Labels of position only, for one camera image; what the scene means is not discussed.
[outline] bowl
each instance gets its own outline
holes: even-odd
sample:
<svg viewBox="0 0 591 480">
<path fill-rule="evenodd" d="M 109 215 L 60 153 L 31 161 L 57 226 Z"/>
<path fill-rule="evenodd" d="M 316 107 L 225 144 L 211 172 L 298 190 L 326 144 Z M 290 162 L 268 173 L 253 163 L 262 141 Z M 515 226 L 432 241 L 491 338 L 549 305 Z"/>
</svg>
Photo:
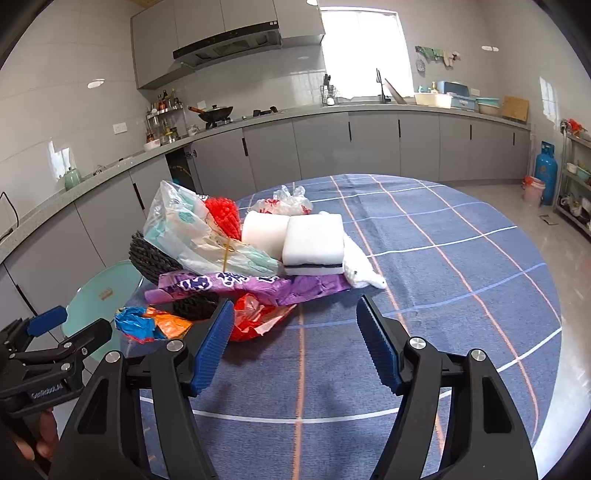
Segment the bowl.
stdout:
<svg viewBox="0 0 591 480">
<path fill-rule="evenodd" d="M 144 144 L 144 151 L 149 152 L 150 150 L 158 148 L 159 146 L 160 146 L 160 139 L 158 138 L 157 140 L 152 140 L 151 142 L 145 143 Z"/>
<path fill-rule="evenodd" d="M 577 177 L 579 177 L 583 181 L 589 180 L 591 178 L 591 173 L 587 170 L 582 169 L 581 167 L 577 167 Z"/>
</svg>

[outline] red object on shelf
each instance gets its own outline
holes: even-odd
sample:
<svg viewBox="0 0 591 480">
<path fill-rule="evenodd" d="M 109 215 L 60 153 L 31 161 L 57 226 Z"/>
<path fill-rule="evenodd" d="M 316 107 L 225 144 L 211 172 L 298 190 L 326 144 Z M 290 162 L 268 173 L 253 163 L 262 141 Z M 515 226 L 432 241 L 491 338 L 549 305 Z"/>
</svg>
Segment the red object on shelf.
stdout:
<svg viewBox="0 0 591 480">
<path fill-rule="evenodd" d="M 228 237 L 235 240 L 242 239 L 240 216 L 238 215 L 236 203 L 226 198 L 209 197 L 205 200 L 205 206 Z"/>
</svg>

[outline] table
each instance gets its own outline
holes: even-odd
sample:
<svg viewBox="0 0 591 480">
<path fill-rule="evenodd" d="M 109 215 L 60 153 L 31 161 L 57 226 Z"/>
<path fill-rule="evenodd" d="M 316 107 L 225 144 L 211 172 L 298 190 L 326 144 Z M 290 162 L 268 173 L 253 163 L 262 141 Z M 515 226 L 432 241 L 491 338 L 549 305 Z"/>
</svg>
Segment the table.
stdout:
<svg viewBox="0 0 591 480">
<path fill-rule="evenodd" d="M 297 185 L 313 213 L 342 215 L 389 287 L 301 304 L 263 338 L 228 346 L 212 385 L 191 399 L 220 479 L 369 479 L 400 398 L 381 385 L 357 327 L 363 294 L 441 351 L 486 351 L 535 443 L 561 326 L 550 272 L 526 234 L 487 203 L 429 181 L 348 174 Z M 241 216 L 272 191 L 238 202 Z M 150 392 L 142 396 L 152 471 L 165 476 Z M 449 405 L 442 389 L 424 474 L 439 466 Z"/>
</svg>

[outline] metal screw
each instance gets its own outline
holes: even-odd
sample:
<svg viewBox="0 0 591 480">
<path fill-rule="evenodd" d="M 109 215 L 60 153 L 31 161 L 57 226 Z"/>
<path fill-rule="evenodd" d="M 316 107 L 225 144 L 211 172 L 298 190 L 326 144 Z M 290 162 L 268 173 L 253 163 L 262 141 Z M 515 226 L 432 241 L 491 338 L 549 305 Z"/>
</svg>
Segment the metal screw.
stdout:
<svg viewBox="0 0 591 480">
<path fill-rule="evenodd" d="M 119 358 L 121 358 L 121 354 L 115 351 L 109 352 L 105 355 L 105 360 L 107 360 L 108 364 L 114 364 Z"/>
<path fill-rule="evenodd" d="M 166 344 L 166 350 L 169 352 L 178 352 L 184 345 L 180 340 L 172 340 Z"/>
<path fill-rule="evenodd" d="M 472 355 L 472 358 L 477 362 L 483 362 L 486 359 L 486 353 L 482 350 L 473 350 L 470 355 Z"/>
<path fill-rule="evenodd" d="M 423 350 L 427 346 L 427 342 L 420 337 L 412 337 L 408 343 L 416 350 Z"/>
</svg>

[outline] range hood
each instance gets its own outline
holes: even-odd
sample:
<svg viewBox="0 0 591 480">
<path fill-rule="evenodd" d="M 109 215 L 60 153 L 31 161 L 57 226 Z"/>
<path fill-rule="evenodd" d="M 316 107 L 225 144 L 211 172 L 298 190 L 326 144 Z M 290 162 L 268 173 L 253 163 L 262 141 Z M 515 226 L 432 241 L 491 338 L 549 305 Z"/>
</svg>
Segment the range hood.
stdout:
<svg viewBox="0 0 591 480">
<path fill-rule="evenodd" d="M 175 61 L 194 69 L 259 51 L 281 48 L 276 21 L 237 28 L 204 38 L 173 52 Z"/>
</svg>

